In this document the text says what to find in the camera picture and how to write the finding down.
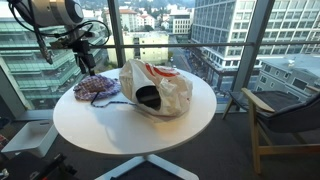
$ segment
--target rooftop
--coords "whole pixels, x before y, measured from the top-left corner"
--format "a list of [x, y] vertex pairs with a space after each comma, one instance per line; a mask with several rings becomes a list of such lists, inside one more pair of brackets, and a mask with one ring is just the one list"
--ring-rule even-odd
[[291, 54], [284, 58], [260, 59], [262, 62], [287, 72], [293, 69], [310, 72], [320, 77], [320, 57], [310, 54]]

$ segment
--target office building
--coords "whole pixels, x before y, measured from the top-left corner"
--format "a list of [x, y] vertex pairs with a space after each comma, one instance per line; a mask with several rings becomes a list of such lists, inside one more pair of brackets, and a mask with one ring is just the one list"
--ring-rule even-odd
[[192, 24], [192, 9], [172, 10], [169, 20], [169, 32], [173, 35], [187, 35]]
[[[38, 47], [33, 32], [20, 26], [8, 9], [7, 2], [0, 2], [0, 47]], [[46, 33], [65, 32], [63, 26], [42, 29]], [[101, 36], [91, 38], [93, 44], [104, 42], [104, 35], [100, 26], [93, 31]], [[45, 38], [49, 42], [55, 38]], [[93, 49], [96, 63], [103, 59], [104, 50]], [[84, 75], [76, 65], [74, 53], [71, 50], [51, 50], [53, 64], [50, 65], [43, 58], [39, 50], [6, 50], [0, 52], [0, 66], [10, 80], [16, 93], [27, 109], [51, 109], [55, 106], [63, 93], [79, 82]]]
[[[193, 43], [244, 42], [256, 0], [195, 1]], [[320, 1], [276, 0], [263, 42], [307, 41], [319, 38]], [[239, 67], [243, 46], [192, 48], [193, 61], [204, 67], [206, 80], [217, 91], [228, 91]], [[262, 45], [258, 58], [279, 58], [287, 54], [319, 53], [318, 45]], [[249, 88], [254, 87], [261, 62], [256, 61]]]

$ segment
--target building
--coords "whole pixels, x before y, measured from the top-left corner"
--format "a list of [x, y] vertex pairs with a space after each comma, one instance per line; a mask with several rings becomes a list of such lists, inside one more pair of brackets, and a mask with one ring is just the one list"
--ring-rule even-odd
[[[0, 2], [0, 11], [0, 47], [38, 46], [35, 35], [13, 18], [7, 2]], [[105, 38], [100, 26], [94, 26], [93, 30], [101, 36], [90, 39], [90, 42], [101, 44]], [[65, 32], [65, 29], [55, 26], [43, 28], [42, 31], [58, 33]], [[44, 40], [49, 46], [49, 42], [57, 39]], [[100, 49], [91, 51], [96, 63], [103, 59], [102, 52]], [[27, 109], [52, 109], [63, 93], [84, 77], [72, 51], [60, 49], [51, 50], [51, 53], [52, 65], [46, 62], [39, 50], [0, 52], [0, 66]]]
[[[110, 37], [108, 44], [113, 44], [113, 37]], [[143, 45], [143, 44], [168, 44], [169, 35], [165, 31], [124, 33], [124, 44]], [[114, 49], [108, 49], [110, 62], [117, 63], [117, 56]], [[143, 61], [164, 65], [168, 61], [168, 48], [128, 48], [125, 49], [126, 59], [141, 59]]]
[[142, 14], [137, 16], [137, 26], [139, 29], [144, 29], [144, 26], [149, 25], [155, 28], [156, 20], [149, 14]]
[[310, 97], [307, 85], [320, 87], [320, 59], [305, 54], [284, 58], [260, 59], [260, 69], [255, 90], [279, 90], [304, 101]]
[[[122, 29], [125, 27], [129, 32], [135, 32], [138, 31], [138, 25], [137, 25], [137, 12], [131, 10], [131, 9], [119, 9], [120, 12], [120, 19], [121, 19], [121, 26]], [[111, 25], [111, 18], [109, 10], [106, 10], [107, 14], [107, 25], [109, 29], [112, 31], [112, 25]]]
[[[196, 0], [191, 39], [194, 43], [244, 42], [251, 24], [256, 0]], [[276, 0], [263, 41], [306, 41], [319, 38], [320, 1]], [[239, 67], [243, 47], [192, 48], [192, 61], [205, 66], [205, 78], [218, 91], [228, 91]], [[284, 57], [287, 54], [319, 53], [318, 45], [261, 46], [257, 59]], [[254, 87], [261, 68], [256, 61], [249, 88]]]
[[169, 22], [163, 21], [163, 22], [161, 23], [161, 26], [163, 26], [165, 30], [168, 30], [170, 25], [169, 25]]
[[192, 15], [188, 10], [171, 11], [169, 32], [174, 35], [187, 35], [190, 32]]

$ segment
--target wooden chair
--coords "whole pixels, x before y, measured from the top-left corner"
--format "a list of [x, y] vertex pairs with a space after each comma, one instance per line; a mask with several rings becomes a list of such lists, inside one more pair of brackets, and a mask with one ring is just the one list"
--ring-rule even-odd
[[[236, 104], [249, 112], [253, 165], [256, 173], [261, 173], [262, 155], [320, 152], [320, 144], [308, 144], [299, 135], [299, 132], [320, 128], [320, 90], [308, 88], [318, 93], [305, 102], [280, 91], [251, 92], [242, 88], [242, 92], [233, 94], [230, 106]], [[276, 133], [292, 133], [300, 144], [274, 145], [264, 128]], [[267, 146], [260, 145], [259, 132]]]

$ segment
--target black object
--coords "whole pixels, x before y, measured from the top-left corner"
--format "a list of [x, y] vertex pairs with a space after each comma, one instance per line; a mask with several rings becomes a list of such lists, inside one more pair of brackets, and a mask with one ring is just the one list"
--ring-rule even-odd
[[96, 66], [93, 55], [89, 53], [90, 47], [88, 40], [76, 40], [73, 42], [70, 47], [72, 51], [76, 53], [75, 59], [77, 65], [80, 67], [81, 73], [86, 73], [86, 67], [88, 68], [90, 76], [94, 76], [93, 68]]
[[153, 109], [160, 109], [161, 98], [156, 86], [144, 86], [136, 92], [137, 100], [140, 104], [144, 104]]
[[66, 166], [66, 157], [59, 153], [50, 163], [25, 151], [4, 164], [9, 172], [8, 180], [79, 180], [73, 175], [76, 170]]

